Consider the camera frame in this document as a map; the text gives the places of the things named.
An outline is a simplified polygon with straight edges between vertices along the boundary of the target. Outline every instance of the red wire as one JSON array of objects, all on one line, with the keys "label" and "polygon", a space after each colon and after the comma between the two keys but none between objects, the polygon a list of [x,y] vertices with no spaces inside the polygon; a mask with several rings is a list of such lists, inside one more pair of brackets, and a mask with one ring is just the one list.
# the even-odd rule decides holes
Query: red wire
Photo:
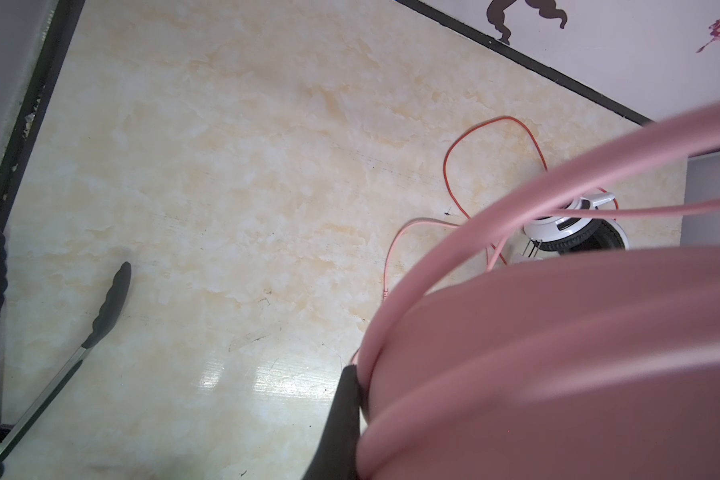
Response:
[{"label": "red wire", "polygon": [[[541,153],[541,147],[539,147],[539,143],[536,141],[536,138],[533,136],[533,133],[531,133],[530,129],[524,124],[522,121],[517,120],[515,117],[510,117],[509,115],[502,115],[501,117],[496,117],[491,120],[485,120],[484,122],[481,122],[477,125],[474,125],[469,130],[463,132],[461,134],[461,137],[457,138],[456,141],[454,141],[451,144],[451,147],[448,149],[447,152],[445,152],[445,158],[443,159],[443,178],[445,179],[445,187],[448,188],[448,194],[451,195],[451,199],[453,199],[453,202],[458,206],[458,209],[461,210],[461,213],[466,216],[468,219],[471,218],[467,211],[461,206],[460,203],[458,203],[458,200],[456,200],[456,196],[453,195],[453,191],[451,190],[451,183],[448,181],[448,172],[447,172],[447,165],[448,165],[448,157],[451,155],[451,151],[453,151],[454,148],[456,148],[456,145],[467,137],[470,133],[473,131],[482,128],[486,125],[490,125],[492,123],[495,123],[500,120],[512,120],[513,122],[517,123],[520,127],[525,129],[525,131],[528,133],[528,136],[530,137],[531,141],[533,141],[533,146],[536,148],[536,151],[539,154],[539,159],[541,159],[541,165],[544,167],[544,171],[548,171],[549,168],[547,167],[547,160],[544,158],[544,154]],[[598,190],[602,191],[604,194],[608,193],[607,190],[598,187]],[[616,209],[619,209],[619,203],[614,199],[614,205],[616,206]],[[410,228],[413,225],[416,224],[437,224],[446,226],[448,228],[455,228],[458,227],[456,224],[450,224],[448,222],[443,222],[442,220],[435,220],[432,218],[418,218],[411,220],[410,222],[403,225],[403,227],[397,232],[397,235],[394,236],[394,240],[392,241],[392,245],[389,246],[389,251],[387,252],[387,259],[384,262],[384,277],[383,277],[383,283],[384,283],[384,293],[383,293],[383,299],[387,298],[387,295],[389,294],[389,290],[387,288],[387,282],[388,282],[388,272],[389,272],[389,260],[392,255],[392,251],[394,250],[394,245],[397,243],[397,239],[400,237],[400,235],[403,235],[405,230]],[[501,240],[500,245],[503,247],[503,245],[506,243],[507,239],[504,238]],[[504,263],[504,265],[507,265],[507,259],[504,258],[504,256],[501,254],[501,250],[498,249],[495,245],[491,244],[490,246],[493,247],[493,249],[499,254],[499,258]],[[488,269],[493,267],[493,264],[495,263],[495,259],[490,258],[490,253],[488,252],[488,249],[485,249],[485,256],[487,259]]]},{"label": "red wire", "polygon": [[[531,133],[530,129],[522,121],[517,120],[515,117],[510,117],[509,115],[502,115],[500,117],[496,117],[491,120],[485,120],[484,122],[480,122],[479,124],[474,125],[469,130],[463,132],[461,134],[461,137],[457,138],[456,141],[454,141],[451,144],[451,147],[448,149],[447,152],[445,152],[445,158],[443,159],[443,178],[445,179],[445,187],[448,188],[448,194],[451,195],[451,199],[453,199],[453,202],[456,204],[456,206],[458,206],[458,209],[461,210],[461,213],[463,214],[463,216],[466,216],[468,219],[470,219],[471,216],[469,216],[467,211],[461,206],[460,203],[458,203],[458,200],[456,200],[456,196],[453,195],[453,191],[451,190],[451,182],[448,181],[448,171],[447,171],[448,157],[450,157],[451,151],[453,151],[453,149],[456,148],[456,145],[458,145],[458,143],[461,140],[465,139],[467,137],[467,135],[469,135],[473,131],[478,130],[486,125],[490,125],[492,123],[496,123],[501,120],[512,120],[513,122],[518,124],[520,127],[522,127],[526,132],[528,132],[528,136],[530,137],[530,140],[533,141],[533,146],[536,147],[536,151],[539,153],[539,159],[541,159],[541,165],[542,165],[542,167],[544,167],[544,171],[549,171],[549,167],[547,167],[547,160],[544,158],[544,154],[541,153],[541,147],[539,147],[539,142],[536,141],[536,138],[533,136],[533,133]],[[597,188],[598,188],[598,190],[602,191],[604,194],[608,193],[607,190],[605,190],[603,188],[600,188],[600,187],[597,187]],[[616,207],[617,210],[619,209],[619,202],[617,202],[616,199],[614,199],[614,206]],[[495,245],[491,244],[490,246],[492,246],[493,249],[496,250]],[[503,257],[503,255],[500,252],[499,252],[499,257],[501,258],[501,261],[504,263],[504,265],[507,265],[507,260]]]}]

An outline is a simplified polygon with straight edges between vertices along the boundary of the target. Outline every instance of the pink cable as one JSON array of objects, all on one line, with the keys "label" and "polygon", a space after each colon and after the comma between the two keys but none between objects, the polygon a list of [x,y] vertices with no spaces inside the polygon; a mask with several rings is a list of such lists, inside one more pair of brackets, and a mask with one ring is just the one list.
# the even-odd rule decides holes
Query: pink cable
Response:
[{"label": "pink cable", "polygon": [[496,245],[496,251],[493,252],[493,256],[490,257],[490,261],[488,262],[488,266],[485,268],[486,272],[490,272],[493,270],[493,265],[496,265],[496,260],[501,255],[501,250],[503,250],[504,245],[507,244],[507,240],[509,239],[508,236],[505,236],[504,238],[499,241],[499,245]]},{"label": "pink cable", "polygon": [[[644,216],[683,216],[708,214],[720,210],[720,198],[689,205],[654,206],[653,208],[639,208],[636,210],[619,210],[619,218],[640,218]],[[547,210],[548,216],[570,215],[570,210]],[[580,218],[612,218],[613,210],[581,210],[576,211]]]},{"label": "pink cable", "polygon": [[403,235],[405,233],[405,230],[411,228],[413,225],[419,225],[419,224],[426,224],[426,225],[440,225],[445,226],[447,228],[458,228],[461,225],[451,224],[450,222],[443,222],[442,220],[437,220],[434,218],[414,218],[412,220],[409,220],[405,225],[403,225],[400,230],[397,231],[397,235],[394,236],[394,240],[392,241],[392,245],[389,245],[389,250],[387,251],[387,259],[384,261],[384,293],[382,297],[382,301],[387,298],[387,295],[389,295],[389,259],[392,256],[392,251],[394,250],[394,245],[397,243],[397,239],[400,238],[400,235]]},{"label": "pink cable", "polygon": [[[720,103],[651,124],[592,149],[527,182],[475,215],[424,256],[381,304],[360,347],[357,379],[362,389],[367,394],[376,360],[394,323],[443,276],[485,245],[511,235],[535,217],[554,212],[558,205],[595,188],[597,184],[611,184],[719,147]],[[720,200],[712,200],[703,202],[701,206],[647,209],[648,212],[638,215],[697,214],[709,211],[706,209],[710,208],[710,203],[720,207]],[[619,216],[633,215],[637,215],[634,210],[619,212]]]},{"label": "pink cable", "polygon": [[[526,131],[526,133],[528,133],[530,140],[533,142],[533,146],[536,147],[536,151],[539,154],[539,159],[541,160],[542,167],[544,167],[544,171],[547,171],[549,169],[547,167],[547,160],[544,158],[544,154],[541,153],[541,147],[539,147],[539,142],[536,141],[536,137],[533,136],[533,132],[531,132],[530,129],[528,128],[528,126],[526,124],[524,124],[522,121],[516,119],[515,117],[510,117],[509,115],[502,115],[501,117],[492,118],[490,120],[485,120],[485,121],[480,122],[479,124],[473,125],[471,128],[467,129],[467,131],[463,132],[461,134],[461,136],[459,138],[457,138],[456,141],[454,141],[451,144],[451,147],[447,150],[447,152],[445,152],[445,158],[443,159],[443,179],[445,180],[445,188],[447,188],[448,194],[451,195],[451,200],[453,200],[453,202],[456,204],[458,209],[461,210],[461,213],[463,214],[463,216],[467,217],[467,220],[469,220],[471,218],[471,216],[469,216],[467,211],[461,206],[459,201],[456,199],[456,195],[454,195],[453,190],[451,190],[451,182],[448,181],[448,169],[447,169],[448,157],[451,156],[451,152],[453,151],[454,148],[456,148],[456,145],[461,143],[461,140],[465,139],[469,134],[471,134],[475,130],[479,130],[482,127],[485,127],[490,124],[494,124],[501,120],[511,120],[514,123],[518,124],[520,127],[522,127]],[[497,251],[497,254],[498,254],[499,258],[501,259],[501,261],[504,263],[504,265],[507,265],[507,261],[504,259],[503,255],[501,255],[501,252]],[[487,263],[490,262],[490,252],[487,247],[485,248],[485,261]]]},{"label": "pink cable", "polygon": [[[671,311],[671,305],[683,301],[693,303],[696,299],[720,304],[720,283],[712,283],[700,288],[695,286],[680,289],[636,304],[628,303],[613,309],[604,309],[596,312],[594,317],[591,316],[588,320],[601,325],[607,322],[610,332],[613,332],[625,324],[639,322],[641,311],[652,310],[660,315],[662,312]],[[604,333],[608,334],[607,330],[600,331],[600,335]],[[516,343],[509,347],[502,346],[503,348],[497,350],[480,352],[470,360],[464,360],[461,364],[451,367],[447,372],[432,376],[411,391],[402,395],[398,393],[400,396],[396,401],[387,404],[387,408],[381,414],[373,417],[369,421],[367,430],[360,437],[357,444],[357,466],[361,478],[373,478],[374,473],[387,460],[410,448],[416,439],[424,437],[446,422],[459,422],[470,414],[477,415],[475,412],[478,409],[485,413],[486,408],[489,411],[494,408],[499,409],[499,405],[523,403],[519,398],[511,396],[513,386],[533,385],[532,381],[529,383],[529,379],[536,375],[531,372],[544,370],[544,366],[536,363],[537,358],[528,358],[529,348],[559,352],[570,348],[574,344],[573,338],[580,342],[580,322],[570,322],[552,334],[544,333],[526,338],[520,342],[524,344],[522,348],[517,348]],[[363,361],[365,359],[361,356],[358,365]],[[511,366],[513,375],[498,375],[497,371],[506,370],[506,366]]]}]

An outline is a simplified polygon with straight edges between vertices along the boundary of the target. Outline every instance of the marble countertop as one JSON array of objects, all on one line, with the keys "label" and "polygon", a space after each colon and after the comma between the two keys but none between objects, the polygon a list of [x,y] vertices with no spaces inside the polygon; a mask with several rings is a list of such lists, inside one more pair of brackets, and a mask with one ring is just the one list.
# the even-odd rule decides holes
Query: marble countertop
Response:
[{"label": "marble countertop", "polygon": [[[417,216],[463,221],[442,157],[503,114],[551,167],[638,128],[391,0],[88,0],[8,225],[6,421],[125,260],[132,287],[5,478],[300,478],[389,243]],[[604,187],[676,204],[685,168]],[[512,124],[449,169],[470,212],[541,171]],[[635,247],[680,241],[679,219],[622,225]],[[445,235],[404,237],[393,283]]]}]

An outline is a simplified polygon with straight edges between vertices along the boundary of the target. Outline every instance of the pink cord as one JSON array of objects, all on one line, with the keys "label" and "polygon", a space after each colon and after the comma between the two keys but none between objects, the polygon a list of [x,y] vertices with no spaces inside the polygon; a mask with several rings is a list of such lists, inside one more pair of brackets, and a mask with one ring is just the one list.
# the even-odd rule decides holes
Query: pink cord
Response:
[{"label": "pink cord", "polygon": [[397,243],[397,239],[400,238],[400,235],[403,235],[405,233],[405,230],[411,228],[413,225],[419,225],[419,224],[426,224],[426,225],[440,225],[445,226],[446,228],[458,228],[461,225],[451,224],[450,222],[443,222],[442,220],[437,220],[434,218],[414,218],[412,220],[409,220],[405,225],[403,225],[400,230],[397,231],[397,235],[394,236],[394,240],[392,241],[392,245],[389,245],[389,250],[387,251],[387,259],[384,261],[384,294],[382,297],[382,301],[384,301],[387,298],[387,295],[389,295],[389,259],[392,255],[392,251],[394,250],[394,245]]},{"label": "pink cord", "polygon": [[490,257],[488,266],[485,269],[486,272],[490,272],[491,270],[493,270],[493,265],[496,265],[496,260],[501,255],[501,250],[503,250],[503,246],[507,244],[508,239],[509,239],[509,237],[505,236],[504,238],[501,239],[501,241],[499,241],[499,245],[496,245],[496,252],[493,253],[493,256]]},{"label": "pink cord", "polygon": [[[619,217],[641,218],[644,216],[683,216],[708,214],[720,210],[720,198],[688,205],[654,206],[653,208],[639,208],[635,210],[619,210]],[[547,210],[547,216],[570,215],[570,210]],[[611,218],[613,210],[581,210],[576,211],[576,216],[581,218]]]},{"label": "pink cord", "polygon": [[[479,130],[480,128],[485,127],[486,125],[490,125],[490,124],[496,123],[501,120],[511,120],[511,121],[515,122],[516,124],[518,124],[520,127],[522,127],[526,131],[526,133],[528,133],[530,140],[533,142],[533,146],[536,148],[536,151],[539,154],[539,159],[541,160],[541,166],[544,167],[544,171],[549,170],[549,168],[547,167],[547,160],[544,158],[544,154],[541,152],[541,147],[539,147],[539,142],[536,141],[536,138],[533,136],[533,133],[530,131],[528,126],[526,126],[526,124],[524,124],[522,121],[517,120],[515,117],[510,117],[509,115],[503,115],[501,117],[496,117],[496,118],[492,118],[490,120],[485,120],[483,122],[480,122],[479,124],[476,124],[476,125],[470,127],[469,129],[467,129],[467,131],[463,132],[461,134],[461,136],[459,136],[459,138],[457,138],[451,144],[451,147],[447,150],[447,152],[445,152],[445,158],[443,159],[443,178],[445,180],[445,188],[447,188],[448,194],[451,195],[451,199],[456,204],[458,209],[461,210],[461,213],[463,214],[463,216],[467,217],[467,220],[469,220],[471,218],[471,216],[467,213],[467,211],[461,206],[459,201],[456,199],[456,195],[453,194],[453,190],[451,189],[451,182],[448,181],[448,170],[447,170],[448,158],[451,156],[451,152],[453,151],[453,149],[456,148],[456,145],[458,145],[461,142],[461,140],[465,139],[469,134],[471,134],[475,130]],[[604,188],[601,188],[601,187],[597,187],[597,190],[600,190],[604,194],[608,193]],[[616,209],[618,210],[619,202],[615,199],[614,199],[614,205],[616,206]],[[382,298],[381,298],[382,302],[389,295],[389,279],[388,279],[388,277],[389,277],[389,259],[392,255],[392,251],[394,250],[394,245],[397,243],[397,238],[400,235],[403,235],[403,233],[405,232],[405,230],[408,229],[409,226],[413,226],[416,224],[441,225],[441,226],[446,226],[447,228],[456,228],[457,226],[459,226],[456,224],[450,224],[448,222],[443,222],[442,220],[436,220],[434,218],[413,219],[413,220],[407,222],[405,225],[403,225],[403,227],[397,232],[397,235],[394,236],[392,245],[389,246],[389,250],[387,251],[387,259],[384,262],[384,280],[383,280],[384,290],[383,290]],[[490,255],[489,247],[488,246],[485,247],[485,262],[487,264],[486,268],[485,268],[486,272],[490,272],[493,269],[493,266],[496,264],[496,261],[499,258],[501,259],[501,261],[503,262],[504,265],[507,265],[507,260],[501,254],[501,250],[503,249],[504,245],[507,243],[507,240],[508,240],[507,238],[503,239],[503,243],[499,246],[490,244],[490,247],[493,247],[493,249],[495,251],[495,253],[493,254],[493,257],[491,257],[491,255]]]}]

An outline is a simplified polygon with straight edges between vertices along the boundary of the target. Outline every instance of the pink plastic object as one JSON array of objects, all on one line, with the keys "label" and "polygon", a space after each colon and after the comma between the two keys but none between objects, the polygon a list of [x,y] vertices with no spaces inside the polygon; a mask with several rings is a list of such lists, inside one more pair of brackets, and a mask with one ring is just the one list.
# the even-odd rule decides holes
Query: pink plastic object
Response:
[{"label": "pink plastic object", "polygon": [[720,104],[653,124],[520,187],[426,255],[361,346],[361,477],[720,478],[720,247],[570,255],[423,297],[565,200],[718,147]]}]

